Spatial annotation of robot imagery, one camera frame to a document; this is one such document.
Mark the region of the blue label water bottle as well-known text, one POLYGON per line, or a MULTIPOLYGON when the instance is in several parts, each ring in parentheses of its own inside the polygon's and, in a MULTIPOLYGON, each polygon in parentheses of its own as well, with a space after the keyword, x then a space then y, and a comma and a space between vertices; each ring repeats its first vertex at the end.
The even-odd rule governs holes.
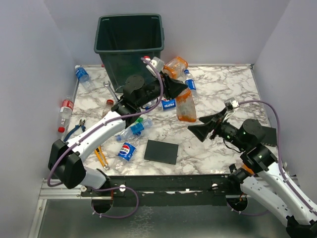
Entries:
POLYGON ((188 86, 190 89, 193 97, 195 99, 198 99, 198 92, 196 89, 195 81, 193 75, 190 73, 189 70, 184 70, 184 79, 185 79, 185 84, 188 86))

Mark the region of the crushed orange tea bottle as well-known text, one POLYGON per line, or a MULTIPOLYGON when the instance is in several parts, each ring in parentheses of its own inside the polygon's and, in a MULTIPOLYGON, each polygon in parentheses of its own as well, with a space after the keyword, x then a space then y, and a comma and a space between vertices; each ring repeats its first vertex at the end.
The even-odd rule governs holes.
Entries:
POLYGON ((186 88, 176 101, 176 114, 180 121, 195 122, 197 120, 196 108, 191 90, 186 88))

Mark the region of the clear crushed water bottle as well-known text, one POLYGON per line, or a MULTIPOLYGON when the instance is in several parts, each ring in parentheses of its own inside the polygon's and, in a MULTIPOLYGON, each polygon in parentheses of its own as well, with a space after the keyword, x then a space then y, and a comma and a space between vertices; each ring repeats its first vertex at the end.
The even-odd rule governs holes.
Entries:
POLYGON ((159 99, 156 98, 156 99, 154 99, 154 100, 152 100, 152 101, 146 103, 146 104, 143 106, 143 109, 145 109, 145 110, 150 109, 150 108, 153 107, 158 101, 159 101, 159 99))

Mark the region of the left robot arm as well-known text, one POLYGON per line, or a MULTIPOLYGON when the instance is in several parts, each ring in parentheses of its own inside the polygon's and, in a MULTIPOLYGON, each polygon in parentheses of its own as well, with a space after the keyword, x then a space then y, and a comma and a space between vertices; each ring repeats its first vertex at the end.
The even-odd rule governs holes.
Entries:
POLYGON ((48 186, 54 186, 50 180, 55 176, 68 189, 83 185, 91 187, 97 195, 107 194, 106 175, 101 170, 84 167, 84 161, 98 146, 134 123, 143 114, 142 106, 162 97, 174 99, 187 88, 186 84, 166 73, 160 73, 150 84, 139 75, 129 76, 122 88, 122 96, 99 122, 67 142, 59 139, 53 143, 48 163, 48 186))

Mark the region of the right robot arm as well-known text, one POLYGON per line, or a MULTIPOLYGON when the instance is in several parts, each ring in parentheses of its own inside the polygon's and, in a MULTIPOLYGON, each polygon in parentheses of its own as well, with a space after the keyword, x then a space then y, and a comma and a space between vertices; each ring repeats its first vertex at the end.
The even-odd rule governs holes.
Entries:
POLYGON ((226 110, 202 117, 201 124, 188 129, 200 140, 221 137, 236 146, 244 167, 229 175, 228 190, 243 192, 270 211, 292 238, 317 236, 317 205, 280 167, 275 155, 262 144, 265 131, 256 119, 245 120, 240 128, 227 122, 226 110))

